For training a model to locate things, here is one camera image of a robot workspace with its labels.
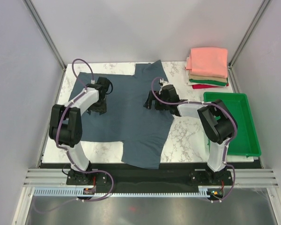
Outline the blue-grey t-shirt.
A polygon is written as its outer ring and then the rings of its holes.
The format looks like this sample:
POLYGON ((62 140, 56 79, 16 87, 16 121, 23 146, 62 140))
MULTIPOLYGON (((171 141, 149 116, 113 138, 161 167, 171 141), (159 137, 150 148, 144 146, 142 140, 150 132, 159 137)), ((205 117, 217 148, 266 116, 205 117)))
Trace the blue-grey t-shirt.
POLYGON ((113 84, 113 92, 106 99, 107 112, 82 115, 82 141, 122 142, 122 162, 158 169, 174 118, 169 111, 149 110, 143 105, 153 79, 166 79, 161 61, 136 64, 134 75, 105 77, 113 84))

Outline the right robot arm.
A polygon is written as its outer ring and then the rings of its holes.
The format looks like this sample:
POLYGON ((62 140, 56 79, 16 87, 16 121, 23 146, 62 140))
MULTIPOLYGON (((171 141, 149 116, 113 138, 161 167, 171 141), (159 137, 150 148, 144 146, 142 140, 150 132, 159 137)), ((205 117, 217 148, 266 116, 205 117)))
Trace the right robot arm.
POLYGON ((227 166, 226 156, 229 143, 237 134, 237 122, 220 99, 212 102, 195 102, 180 99, 173 85, 162 86, 159 91, 151 90, 144 107, 152 106, 159 111, 169 111, 178 117, 193 117, 201 121, 209 144, 207 165, 210 170, 205 172, 209 184, 217 184, 222 179, 221 170, 227 166))

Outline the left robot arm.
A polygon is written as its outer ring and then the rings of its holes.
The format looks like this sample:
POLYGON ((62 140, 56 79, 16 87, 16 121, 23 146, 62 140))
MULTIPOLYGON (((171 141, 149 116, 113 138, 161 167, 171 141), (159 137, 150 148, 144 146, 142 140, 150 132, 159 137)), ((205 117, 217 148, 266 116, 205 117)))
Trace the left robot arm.
POLYGON ((82 120, 84 113, 100 115, 107 112, 106 97, 113 91, 113 84, 106 77, 99 77, 87 84, 82 91, 64 105, 52 107, 49 124, 49 137, 56 147, 65 151, 71 163, 71 169, 77 173, 82 184, 93 180, 91 162, 81 145, 82 120))

